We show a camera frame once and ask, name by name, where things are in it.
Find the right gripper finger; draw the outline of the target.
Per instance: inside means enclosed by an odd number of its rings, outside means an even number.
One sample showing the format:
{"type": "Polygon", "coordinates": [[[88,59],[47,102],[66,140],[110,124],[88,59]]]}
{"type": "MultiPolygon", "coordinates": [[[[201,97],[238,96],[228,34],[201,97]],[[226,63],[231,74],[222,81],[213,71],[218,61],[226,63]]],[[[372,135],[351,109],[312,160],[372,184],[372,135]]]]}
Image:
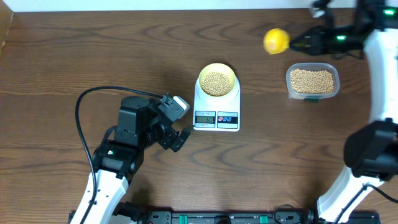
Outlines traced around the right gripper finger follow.
{"type": "Polygon", "coordinates": [[[295,37],[290,41],[290,45],[315,45],[322,42],[325,28],[323,26],[315,26],[306,30],[303,34],[295,37]]]}
{"type": "Polygon", "coordinates": [[[322,46],[313,46],[313,45],[301,45],[301,46],[296,46],[296,45],[290,45],[290,49],[301,52],[303,54],[311,55],[311,56],[317,56],[317,55],[323,55],[325,54],[324,49],[322,46]]]}

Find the yellow measuring scoop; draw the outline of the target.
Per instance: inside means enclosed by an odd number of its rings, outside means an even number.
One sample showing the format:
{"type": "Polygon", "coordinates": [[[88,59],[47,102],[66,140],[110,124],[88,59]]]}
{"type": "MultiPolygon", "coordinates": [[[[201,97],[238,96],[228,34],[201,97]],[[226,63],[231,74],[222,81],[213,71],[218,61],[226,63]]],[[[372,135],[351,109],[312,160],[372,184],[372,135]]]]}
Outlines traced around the yellow measuring scoop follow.
{"type": "Polygon", "coordinates": [[[270,55],[279,54],[289,48],[290,37],[282,29],[276,28],[269,30],[263,40],[263,45],[270,55]]]}

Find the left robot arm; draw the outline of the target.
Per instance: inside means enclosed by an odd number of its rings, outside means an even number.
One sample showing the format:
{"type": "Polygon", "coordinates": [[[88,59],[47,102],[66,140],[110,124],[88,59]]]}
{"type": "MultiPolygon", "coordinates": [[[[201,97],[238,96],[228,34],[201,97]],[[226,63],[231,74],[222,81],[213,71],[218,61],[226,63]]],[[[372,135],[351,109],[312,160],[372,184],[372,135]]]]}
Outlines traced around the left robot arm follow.
{"type": "Polygon", "coordinates": [[[105,132],[91,158],[93,173],[71,223],[108,223],[142,165],[145,150],[155,143],[173,152],[181,149],[193,128],[178,132],[172,125],[189,108],[179,96],[164,95],[159,101],[123,98],[118,124],[105,132]]]}

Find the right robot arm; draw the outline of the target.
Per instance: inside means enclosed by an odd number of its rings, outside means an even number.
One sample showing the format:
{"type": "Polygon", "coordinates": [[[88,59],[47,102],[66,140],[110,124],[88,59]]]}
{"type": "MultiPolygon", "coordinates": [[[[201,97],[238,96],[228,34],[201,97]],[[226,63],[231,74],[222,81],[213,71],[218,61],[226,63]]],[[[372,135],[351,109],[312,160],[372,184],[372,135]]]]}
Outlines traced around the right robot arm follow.
{"type": "Polygon", "coordinates": [[[354,218],[353,210],[373,190],[391,202],[380,186],[397,175],[397,1],[357,0],[351,25],[335,26],[328,1],[314,1],[313,17],[324,25],[309,28],[291,40],[292,50],[334,58],[359,52],[366,58],[371,81],[369,123],[348,137],[345,165],[328,191],[308,214],[309,223],[370,223],[371,217],[354,218]]]}

